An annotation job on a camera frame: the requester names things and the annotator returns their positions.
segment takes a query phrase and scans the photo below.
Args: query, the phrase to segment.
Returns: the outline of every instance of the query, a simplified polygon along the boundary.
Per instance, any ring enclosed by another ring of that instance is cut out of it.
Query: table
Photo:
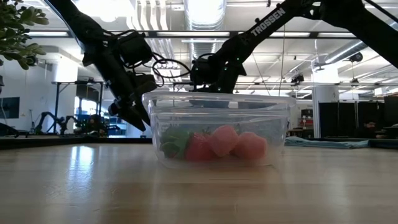
[[[398,152],[286,147],[273,167],[172,170],[151,145],[0,151],[0,223],[398,223]]]

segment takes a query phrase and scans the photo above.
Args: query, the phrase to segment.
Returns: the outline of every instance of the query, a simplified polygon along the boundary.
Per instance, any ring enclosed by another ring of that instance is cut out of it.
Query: strawberry
[[[230,125],[217,128],[208,139],[212,150],[217,156],[223,157],[232,151],[238,142],[238,134]]]
[[[207,140],[205,135],[194,133],[185,150],[185,159],[195,162],[217,159],[217,155],[211,150]]]
[[[245,132],[238,138],[232,153],[241,159],[261,159],[266,155],[267,140],[255,133]]]

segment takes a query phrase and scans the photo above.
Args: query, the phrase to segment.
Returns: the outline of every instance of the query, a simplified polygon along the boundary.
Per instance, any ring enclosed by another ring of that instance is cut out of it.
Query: container lid
[[[233,101],[238,103],[272,103],[285,104],[289,107],[296,105],[296,99],[284,96],[238,95],[225,93],[198,93],[198,92],[169,92],[153,91],[145,93],[142,101],[151,100],[182,100],[182,101]]]

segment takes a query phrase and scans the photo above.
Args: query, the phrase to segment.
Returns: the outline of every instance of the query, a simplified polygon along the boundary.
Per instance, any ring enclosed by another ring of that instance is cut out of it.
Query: white pillar
[[[338,83],[338,68],[336,65],[327,65],[323,70],[313,70],[314,83]],[[315,86],[312,89],[313,128],[315,138],[321,137],[319,103],[330,103],[339,100],[338,86]]]
[[[53,64],[53,81],[54,82],[75,82],[77,81],[78,65],[68,59],[61,60]],[[52,113],[55,113],[55,97],[57,94],[57,85],[51,87],[51,97],[53,98]],[[60,86],[59,100],[58,100],[58,114],[57,117],[64,117],[75,114],[75,97],[76,85],[61,85]],[[68,123],[67,133],[73,133],[73,122]]]

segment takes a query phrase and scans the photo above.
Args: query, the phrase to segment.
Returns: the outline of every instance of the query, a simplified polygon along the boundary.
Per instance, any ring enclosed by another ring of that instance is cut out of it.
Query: fluorescent light
[[[195,43],[224,43],[225,40],[195,40],[195,39],[190,39],[190,40],[181,40],[182,43],[184,44],[195,44]]]
[[[28,34],[35,37],[69,37],[68,32],[61,31],[30,31]]]
[[[309,37],[309,32],[275,32],[271,34],[271,37]]]
[[[187,32],[158,32],[158,37],[183,36],[183,37],[229,37],[229,32],[187,31]]]
[[[112,32],[112,34],[114,34],[114,35],[118,35],[118,34],[121,34],[121,33],[122,33],[121,31],[111,31],[111,32]],[[148,33],[148,32],[138,31],[138,33],[140,33],[140,34],[145,34],[146,37],[149,36],[149,33]]]
[[[319,33],[318,37],[355,37],[355,35],[348,32],[324,32]]]

